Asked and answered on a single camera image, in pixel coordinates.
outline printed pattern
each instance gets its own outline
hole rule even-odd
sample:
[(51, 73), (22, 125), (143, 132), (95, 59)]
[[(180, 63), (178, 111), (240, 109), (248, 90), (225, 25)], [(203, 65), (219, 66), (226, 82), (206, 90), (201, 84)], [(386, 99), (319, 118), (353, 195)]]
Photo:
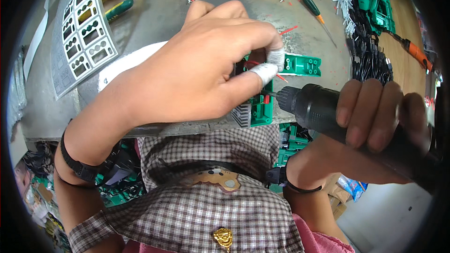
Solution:
[(172, 252), (223, 252), (213, 238), (221, 227), (233, 233), (232, 252), (304, 252), (289, 204), (262, 182), (240, 174), (242, 186), (233, 193), (209, 184), (186, 188), (178, 182), (193, 171), (174, 173), (170, 169), (215, 160), (234, 163), (262, 178), (278, 156), (278, 125), (140, 138), (138, 144), (149, 193), (76, 226), (69, 235), (74, 253), (115, 232)]

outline pink cloth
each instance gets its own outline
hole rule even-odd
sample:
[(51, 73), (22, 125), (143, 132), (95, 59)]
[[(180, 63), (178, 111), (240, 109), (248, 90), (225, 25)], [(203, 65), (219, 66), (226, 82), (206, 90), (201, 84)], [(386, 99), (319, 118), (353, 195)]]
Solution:
[[(297, 214), (292, 214), (298, 232), (300, 233), (301, 242), (306, 253), (355, 253), (352, 246), (342, 243), (339, 239), (322, 234), (312, 232), (306, 222)], [(171, 253), (166, 250), (151, 247), (149, 245), (139, 244), (130, 240), (122, 253)]]

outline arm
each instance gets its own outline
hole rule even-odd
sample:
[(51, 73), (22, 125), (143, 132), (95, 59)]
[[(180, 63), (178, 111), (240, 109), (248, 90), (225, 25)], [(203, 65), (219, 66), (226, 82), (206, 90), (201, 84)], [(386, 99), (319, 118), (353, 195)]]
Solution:
[[(286, 175), (290, 183), (300, 189), (312, 190), (323, 186), (326, 178), (337, 172), (367, 183), (410, 182), (355, 149), (367, 142), (369, 149), (380, 152), (390, 142), (399, 122), (411, 139), (423, 140), (427, 133), (425, 107), (418, 94), (403, 97), (395, 82), (383, 87), (374, 79), (364, 83), (351, 80), (341, 90), (336, 112), (337, 123), (347, 128), (347, 144), (320, 135), (289, 159)], [(419, 141), (415, 143), (426, 146)], [(325, 192), (300, 194), (285, 187), (283, 193), (292, 212), (298, 214), (311, 231), (336, 237), (348, 244), (333, 218)]]
[[(235, 62), (260, 48), (284, 51), (277, 30), (271, 24), (249, 19), (242, 3), (231, 1), (215, 8), (209, 3), (193, 2), (177, 35), (142, 64), (117, 76), (70, 122), (64, 135), (68, 154), (76, 161), (97, 166), (133, 127), (227, 114), (260, 92), (263, 80), (272, 79), (279, 71), (278, 64), (283, 64), (283, 59), (271, 61), (268, 67), (273, 70), (268, 73), (248, 71), (229, 77)], [(64, 182), (90, 184), (75, 176), (59, 146), (54, 161), (55, 194), (69, 234), (104, 205), (97, 189)], [(123, 240), (113, 235), (88, 252), (122, 249)]]

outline hand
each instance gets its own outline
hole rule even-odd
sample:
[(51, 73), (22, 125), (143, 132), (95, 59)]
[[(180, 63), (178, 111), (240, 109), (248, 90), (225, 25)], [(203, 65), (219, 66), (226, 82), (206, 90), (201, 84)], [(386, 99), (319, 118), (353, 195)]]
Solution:
[(239, 1), (195, 1), (181, 31), (113, 80), (120, 86), (113, 90), (133, 96), (127, 105), (134, 125), (218, 118), (262, 89), (254, 72), (229, 77), (233, 64), (258, 48), (283, 48), (273, 25), (249, 19)]
[(395, 82), (389, 82), (383, 87), (375, 79), (364, 83), (350, 80), (341, 90), (336, 121), (341, 127), (347, 128), (347, 145), (320, 135), (294, 155), (286, 169), (289, 181), (295, 186), (314, 189), (335, 172), (366, 183), (410, 182), (408, 178), (354, 150), (367, 142), (373, 152), (382, 151), (392, 139), (398, 124), (424, 151), (429, 146), (422, 97), (417, 93), (403, 96), (400, 86)]

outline black electric screwdriver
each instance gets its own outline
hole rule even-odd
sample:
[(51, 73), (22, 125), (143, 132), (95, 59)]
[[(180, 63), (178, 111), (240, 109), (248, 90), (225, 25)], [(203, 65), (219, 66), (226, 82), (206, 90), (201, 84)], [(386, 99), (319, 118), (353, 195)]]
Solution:
[[(346, 143), (347, 129), (336, 122), (338, 91), (307, 84), (302, 89), (286, 86), (278, 93), (263, 90), (261, 94), (275, 97), (280, 109), (294, 114), (302, 127)], [(423, 155), (401, 126), (397, 127), (391, 142), (382, 152), (370, 152), (367, 144), (357, 150), (413, 180), (430, 194), (434, 193), (439, 178), (438, 160), (431, 153)]]

